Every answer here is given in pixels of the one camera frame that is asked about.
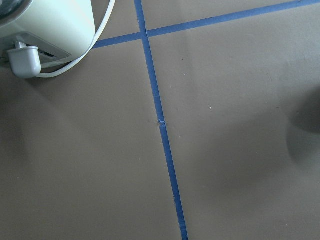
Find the white chrome toaster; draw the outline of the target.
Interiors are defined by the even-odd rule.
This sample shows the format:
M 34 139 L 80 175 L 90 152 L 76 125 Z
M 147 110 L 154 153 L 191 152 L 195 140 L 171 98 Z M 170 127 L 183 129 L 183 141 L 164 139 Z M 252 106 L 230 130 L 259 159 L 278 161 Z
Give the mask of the white chrome toaster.
M 90 50 L 95 21 L 90 0 L 2 0 L 0 66 L 10 68 L 8 51 L 20 42 L 36 47 L 42 69 L 63 65 Z

